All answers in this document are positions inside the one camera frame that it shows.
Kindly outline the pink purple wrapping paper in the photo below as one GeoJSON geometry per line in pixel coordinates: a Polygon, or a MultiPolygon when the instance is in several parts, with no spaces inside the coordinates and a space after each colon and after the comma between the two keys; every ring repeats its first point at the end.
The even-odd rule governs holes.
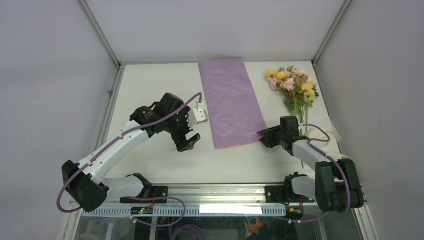
{"type": "Polygon", "coordinates": [[[205,60],[198,69],[215,148],[257,142],[266,124],[243,59],[205,60]]]}

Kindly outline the white fake flower stem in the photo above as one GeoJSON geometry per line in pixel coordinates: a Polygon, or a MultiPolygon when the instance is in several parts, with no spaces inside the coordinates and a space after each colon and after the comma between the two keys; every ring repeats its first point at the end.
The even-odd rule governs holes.
{"type": "MultiPolygon", "coordinates": [[[[308,130],[308,126],[305,125],[304,123],[301,123],[299,125],[299,134],[301,136],[304,136],[306,134],[307,130],[308,130]]],[[[305,168],[304,162],[301,160],[300,163],[301,163],[301,168],[304,169],[305,168]]]]}

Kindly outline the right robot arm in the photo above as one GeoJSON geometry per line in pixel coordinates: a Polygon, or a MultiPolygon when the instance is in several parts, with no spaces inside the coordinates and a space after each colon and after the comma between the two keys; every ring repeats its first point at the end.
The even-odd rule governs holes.
{"type": "Polygon", "coordinates": [[[288,154],[307,164],[314,177],[294,172],[284,178],[281,185],[267,186],[267,202],[284,205],[309,198],[316,201],[324,212],[346,212],[361,208],[364,196],[355,163],[350,158],[336,159],[324,152],[315,142],[329,142],[325,133],[323,139],[300,134],[298,120],[294,116],[282,116],[279,125],[258,131],[259,141],[266,148],[282,147],[288,154]]]}

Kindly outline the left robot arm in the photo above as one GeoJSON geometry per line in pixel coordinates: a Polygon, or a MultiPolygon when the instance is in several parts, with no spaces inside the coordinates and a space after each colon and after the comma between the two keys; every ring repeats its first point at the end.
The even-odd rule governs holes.
{"type": "Polygon", "coordinates": [[[201,136],[196,133],[187,138],[187,134],[207,119],[202,109],[202,96],[198,92],[183,101],[167,92],[159,101],[138,107],[113,137],[88,156],[78,162],[67,160],[61,167],[63,186],[57,195],[56,207],[63,213],[73,212],[61,206],[64,193],[78,203],[78,210],[86,212],[108,200],[147,202],[152,184],[142,174],[121,178],[107,178],[107,174],[135,147],[161,132],[170,134],[178,152],[192,150],[201,136]]]}

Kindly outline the cream ribbon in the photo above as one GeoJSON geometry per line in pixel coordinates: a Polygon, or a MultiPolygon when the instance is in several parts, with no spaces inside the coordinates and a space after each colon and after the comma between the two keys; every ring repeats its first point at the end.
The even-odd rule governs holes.
{"type": "Polygon", "coordinates": [[[333,144],[337,145],[341,139],[340,135],[333,128],[320,127],[311,123],[304,124],[305,136],[312,139],[311,143],[324,153],[335,159],[347,159],[348,156],[340,153],[339,150],[332,150],[333,144]]]}

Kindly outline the white led light bar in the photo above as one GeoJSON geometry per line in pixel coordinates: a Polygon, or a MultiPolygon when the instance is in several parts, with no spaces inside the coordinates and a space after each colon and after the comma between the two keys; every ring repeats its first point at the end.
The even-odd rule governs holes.
{"type": "Polygon", "coordinates": [[[261,215],[263,213],[260,206],[247,206],[236,204],[201,204],[198,212],[200,214],[242,214],[261,215]]]}

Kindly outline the aluminium front rail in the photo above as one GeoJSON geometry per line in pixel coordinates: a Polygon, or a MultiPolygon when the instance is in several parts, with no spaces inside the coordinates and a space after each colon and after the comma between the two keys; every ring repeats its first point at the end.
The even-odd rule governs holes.
{"type": "MultiPolygon", "coordinates": [[[[184,202],[188,204],[201,203],[267,203],[264,187],[260,184],[167,184],[146,185],[142,190],[151,186],[168,186],[168,196],[154,197],[152,200],[166,199],[167,203],[131,203],[136,205],[172,204],[184,202]]],[[[66,187],[65,190],[87,212],[97,209],[108,202],[120,203],[120,198],[128,197],[133,200],[147,201],[150,198],[137,198],[134,193],[118,193],[110,185],[91,184],[84,187],[66,187]]]]}

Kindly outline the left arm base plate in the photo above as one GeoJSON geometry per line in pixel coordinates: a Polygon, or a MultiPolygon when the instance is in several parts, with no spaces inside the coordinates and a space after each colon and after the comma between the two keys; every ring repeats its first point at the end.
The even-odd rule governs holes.
{"type": "MultiPolygon", "coordinates": [[[[158,197],[167,197],[168,190],[169,190],[168,186],[153,185],[153,186],[150,186],[147,190],[143,189],[141,193],[136,196],[136,198],[151,199],[151,198],[158,198],[158,197]]],[[[133,203],[151,204],[152,202],[164,204],[164,203],[167,203],[167,200],[166,199],[135,200],[128,197],[121,197],[119,199],[119,202],[122,204],[133,204],[133,203]]]]}

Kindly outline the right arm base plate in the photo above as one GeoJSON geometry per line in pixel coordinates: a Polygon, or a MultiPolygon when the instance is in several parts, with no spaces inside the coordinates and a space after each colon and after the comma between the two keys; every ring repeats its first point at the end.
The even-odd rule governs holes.
{"type": "Polygon", "coordinates": [[[288,185],[278,183],[277,185],[266,185],[264,187],[264,196],[267,203],[281,203],[288,205],[290,203],[314,203],[309,197],[294,193],[288,185]]]}

